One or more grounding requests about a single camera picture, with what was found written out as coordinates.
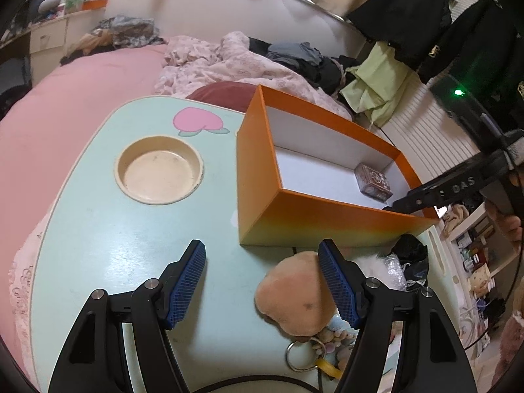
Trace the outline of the person's right hand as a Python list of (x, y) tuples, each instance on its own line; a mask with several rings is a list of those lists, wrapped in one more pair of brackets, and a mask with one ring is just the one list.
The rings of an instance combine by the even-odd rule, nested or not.
[(516, 215), (504, 215), (490, 200), (485, 201), (485, 209), (489, 218), (495, 223), (503, 236), (510, 241), (514, 250), (519, 252), (523, 233), (521, 220)]

